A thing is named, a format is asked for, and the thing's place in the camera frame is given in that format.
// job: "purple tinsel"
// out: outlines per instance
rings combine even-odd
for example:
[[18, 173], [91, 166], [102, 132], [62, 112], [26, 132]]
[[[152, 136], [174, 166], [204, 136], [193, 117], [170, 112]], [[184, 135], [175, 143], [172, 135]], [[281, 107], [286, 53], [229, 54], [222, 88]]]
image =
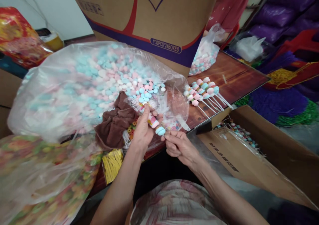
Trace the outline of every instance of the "purple tinsel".
[[278, 117], [293, 117], [306, 110], [308, 100], [297, 89], [270, 91], [263, 87], [251, 93], [252, 109], [275, 124]]
[[272, 62], [261, 64], [259, 67], [257, 67], [257, 69], [264, 74], [269, 74], [280, 68], [290, 66], [291, 63], [295, 62], [296, 60], [297, 58], [295, 57], [295, 55], [291, 51], [287, 51], [286, 53], [278, 56]]

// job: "patterned shirt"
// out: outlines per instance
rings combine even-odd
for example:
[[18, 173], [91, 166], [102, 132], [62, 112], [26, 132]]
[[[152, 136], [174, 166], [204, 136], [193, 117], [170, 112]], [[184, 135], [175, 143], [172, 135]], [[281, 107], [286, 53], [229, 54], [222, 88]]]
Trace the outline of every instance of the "patterned shirt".
[[207, 190], [187, 180], [164, 182], [143, 195], [135, 204], [130, 224], [226, 225]]

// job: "green tinsel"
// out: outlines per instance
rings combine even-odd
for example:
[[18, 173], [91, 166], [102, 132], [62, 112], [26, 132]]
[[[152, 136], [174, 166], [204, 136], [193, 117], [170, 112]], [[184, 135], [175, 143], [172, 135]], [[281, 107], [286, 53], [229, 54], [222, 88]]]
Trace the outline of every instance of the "green tinsel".
[[293, 126], [295, 124], [311, 124], [319, 116], [318, 106], [308, 99], [306, 110], [294, 117], [279, 116], [276, 125], [281, 127]]
[[[311, 124], [315, 119], [319, 117], [318, 106], [313, 101], [308, 100], [308, 105], [306, 110], [300, 115], [294, 117], [279, 116], [276, 121], [276, 126], [280, 127], [290, 127], [296, 124]], [[235, 103], [236, 106], [240, 107], [243, 105], [252, 106], [253, 101], [250, 100], [250, 96], [247, 95]]]

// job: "large plastic bag of candy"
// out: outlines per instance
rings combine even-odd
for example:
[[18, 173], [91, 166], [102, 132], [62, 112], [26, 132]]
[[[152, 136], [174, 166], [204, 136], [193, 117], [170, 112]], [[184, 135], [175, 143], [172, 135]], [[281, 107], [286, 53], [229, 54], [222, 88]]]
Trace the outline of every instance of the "large plastic bag of candy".
[[218, 23], [210, 28], [207, 36], [203, 37], [199, 43], [188, 75], [197, 75], [209, 69], [215, 63], [219, 46], [214, 42], [221, 41], [224, 34], [225, 30]]
[[14, 7], [0, 7], [0, 51], [26, 69], [40, 65], [52, 53]]
[[63, 144], [25, 135], [1, 139], [0, 224], [70, 224], [100, 162], [94, 134]]
[[186, 79], [150, 54], [116, 42], [67, 46], [25, 76], [8, 126], [14, 134], [38, 135], [49, 142], [85, 134], [102, 122], [103, 112], [114, 109], [119, 91], [136, 95], [148, 79], [153, 81], [149, 92], [159, 92], [156, 86], [162, 83], [172, 88], [167, 106], [186, 121]]

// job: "white wall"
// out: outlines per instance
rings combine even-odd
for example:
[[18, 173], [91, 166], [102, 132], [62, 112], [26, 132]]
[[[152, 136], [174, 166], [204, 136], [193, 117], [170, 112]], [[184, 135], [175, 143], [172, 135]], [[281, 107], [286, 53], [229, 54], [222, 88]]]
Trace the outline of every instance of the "white wall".
[[[36, 8], [32, 0], [27, 1]], [[49, 29], [57, 30], [62, 40], [93, 33], [75, 0], [36, 1], [49, 22]], [[45, 21], [24, 0], [0, 0], [0, 6], [17, 8], [34, 29], [45, 27]]]

